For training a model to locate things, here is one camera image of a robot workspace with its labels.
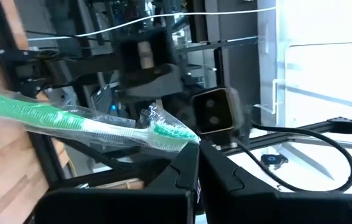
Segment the wooden surface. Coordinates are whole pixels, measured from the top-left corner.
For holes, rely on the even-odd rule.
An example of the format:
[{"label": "wooden surface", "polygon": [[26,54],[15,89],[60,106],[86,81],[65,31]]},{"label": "wooden surface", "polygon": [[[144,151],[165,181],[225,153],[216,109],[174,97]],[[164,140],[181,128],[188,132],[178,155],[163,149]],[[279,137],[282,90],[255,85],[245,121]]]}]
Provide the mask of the wooden surface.
[{"label": "wooden surface", "polygon": [[129,179],[123,180],[115,183],[104,184],[97,186],[97,189],[129,189],[129,190],[138,190],[144,187],[143,181],[139,179]]},{"label": "wooden surface", "polygon": [[[20,49],[28,42],[13,0],[2,0],[9,24]],[[3,86],[0,74],[0,86]],[[64,166],[69,158],[55,142]],[[23,127],[0,121],[0,224],[23,223],[48,185]]]}]

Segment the metal rod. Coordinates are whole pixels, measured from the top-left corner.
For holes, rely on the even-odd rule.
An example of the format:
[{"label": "metal rod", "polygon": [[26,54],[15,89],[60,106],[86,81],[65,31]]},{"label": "metal rod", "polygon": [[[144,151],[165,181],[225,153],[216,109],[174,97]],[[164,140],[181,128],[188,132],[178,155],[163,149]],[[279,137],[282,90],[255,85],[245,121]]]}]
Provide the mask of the metal rod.
[{"label": "metal rod", "polygon": [[[319,139],[310,138],[310,137],[291,136],[289,137],[289,139],[296,143],[312,144],[316,146],[330,146],[325,141],[321,141]],[[347,149],[352,149],[352,142],[350,141],[337,141],[337,143],[339,143],[341,146]]]},{"label": "metal rod", "polygon": [[[97,21],[96,11],[94,7],[88,6],[88,10],[89,10],[90,19],[93,24],[93,27],[95,28],[95,31],[99,31],[100,26],[99,26],[99,22]],[[102,34],[96,34],[96,39],[97,39],[98,45],[100,46],[104,45],[104,39]]]},{"label": "metal rod", "polygon": [[[324,121],[316,124],[309,124],[306,126],[299,127],[300,129],[307,129],[311,131],[316,131],[318,133],[328,133],[335,130],[335,123]],[[261,149],[268,146],[273,146],[276,144],[281,144],[289,141],[289,137],[294,136],[290,133],[272,133],[255,138],[249,139],[249,150]],[[226,156],[232,156],[235,154],[243,153],[244,151],[240,148],[230,149],[227,151],[222,151]]]},{"label": "metal rod", "polygon": [[[116,26],[115,16],[114,16],[113,8],[111,7],[109,2],[110,2],[110,0],[104,1],[104,6],[105,6],[105,9],[107,11],[107,15],[106,16],[107,16],[107,19],[108,19],[109,26],[110,27],[114,27],[114,26]],[[111,31],[110,35],[111,35],[111,40],[113,41],[113,43],[111,43],[111,46],[112,46],[113,49],[115,49],[116,46],[118,45],[118,42],[119,42],[117,30]]]},{"label": "metal rod", "polygon": [[189,53],[189,52],[194,52],[199,50],[215,49],[218,47],[233,47],[233,46],[256,44],[256,43],[257,43],[257,36],[253,36],[253,37],[245,37],[237,40],[227,40],[223,42],[207,43],[205,45],[200,45],[196,47],[185,47],[182,49],[177,49],[177,52]]}]

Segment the toothbrush handle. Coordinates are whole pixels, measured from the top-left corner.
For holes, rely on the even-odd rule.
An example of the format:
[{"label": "toothbrush handle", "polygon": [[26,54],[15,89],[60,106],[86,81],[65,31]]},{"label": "toothbrush handle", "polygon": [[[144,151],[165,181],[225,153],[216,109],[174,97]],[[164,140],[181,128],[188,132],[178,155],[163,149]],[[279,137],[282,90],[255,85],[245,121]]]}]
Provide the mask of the toothbrush handle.
[{"label": "toothbrush handle", "polygon": [[44,103],[30,103],[0,95],[0,117],[31,126],[81,130],[85,118]]}]

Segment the green toothbrush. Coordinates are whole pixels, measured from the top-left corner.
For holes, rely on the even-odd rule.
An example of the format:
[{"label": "green toothbrush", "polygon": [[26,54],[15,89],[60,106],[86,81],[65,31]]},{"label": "green toothbrush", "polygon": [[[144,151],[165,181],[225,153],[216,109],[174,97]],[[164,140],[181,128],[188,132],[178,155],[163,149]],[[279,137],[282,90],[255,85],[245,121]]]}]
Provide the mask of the green toothbrush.
[{"label": "green toothbrush", "polygon": [[93,121],[44,103],[30,103],[0,95],[0,117],[43,129],[99,134],[106,139],[128,138],[166,151],[180,151],[187,142],[199,142],[188,128],[152,122],[145,129],[126,128]]}]

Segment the black metal frame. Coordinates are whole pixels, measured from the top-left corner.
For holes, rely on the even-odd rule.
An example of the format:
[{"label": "black metal frame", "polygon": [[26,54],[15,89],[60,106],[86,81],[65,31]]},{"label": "black metal frame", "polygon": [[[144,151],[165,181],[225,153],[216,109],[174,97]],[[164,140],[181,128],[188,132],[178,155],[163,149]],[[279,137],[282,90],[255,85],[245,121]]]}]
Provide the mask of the black metal frame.
[{"label": "black metal frame", "polygon": [[[300,129],[306,129],[315,131],[318,133],[339,133],[339,134],[352,134],[352,119],[347,118],[333,118],[327,121],[309,124],[306,126],[299,127]],[[255,150],[264,148],[267,146],[274,146],[290,141],[290,137],[294,136],[292,133],[272,133],[251,138],[249,140],[249,150]],[[242,153],[242,149],[230,149],[222,151],[226,156],[232,156],[235,154]]]},{"label": "black metal frame", "polygon": [[[76,33],[83,34],[83,33],[86,33],[86,28],[84,26],[83,19],[80,14],[79,3],[80,3],[79,1],[69,1],[70,12],[71,12],[70,16],[73,18]],[[84,48],[81,50],[82,56],[83,57],[91,56],[91,50],[89,49],[90,47],[89,42],[84,39],[78,39],[78,41],[79,41],[80,47]],[[91,77],[95,77],[98,80],[98,77],[95,74],[91,75]],[[74,89],[76,97],[78,98],[79,104],[84,107],[89,107],[89,99],[86,98],[85,96],[83,85],[76,83],[72,86],[72,88]]]},{"label": "black metal frame", "polygon": [[[232,47],[245,44],[255,44],[256,38],[241,39],[232,42],[214,42],[197,47],[179,49],[178,52],[193,52],[196,50],[212,49],[213,47]],[[22,89],[27,89],[28,94],[33,94],[36,88],[60,88],[65,86],[89,85],[97,83],[96,73],[112,72],[121,69],[121,57],[116,53],[93,55],[69,59],[55,52],[28,52],[27,55],[21,50],[6,50],[0,57],[6,62],[20,62],[17,66],[18,82],[22,83]],[[218,84],[223,74],[223,67],[218,65],[216,72]],[[200,69],[200,65],[187,64],[187,71]]]},{"label": "black metal frame", "polygon": [[[352,134],[352,120],[334,118],[305,128]],[[254,147],[287,137],[268,134]],[[208,223],[352,223],[352,194],[280,192],[212,144],[188,144],[142,190],[60,189],[46,195],[37,204],[36,223],[194,223],[200,197]]]},{"label": "black metal frame", "polygon": [[[7,18],[0,2],[0,49],[18,50],[16,41],[13,38],[12,30],[7,22]],[[21,91],[20,80],[18,79],[14,65],[4,60],[0,55],[0,69],[6,79],[7,87],[12,91]],[[34,97],[31,93],[23,94]],[[64,177],[60,161],[57,159],[57,153],[50,137],[36,133],[28,133],[32,146],[36,151],[36,155],[45,174],[49,187],[54,187]]]}]

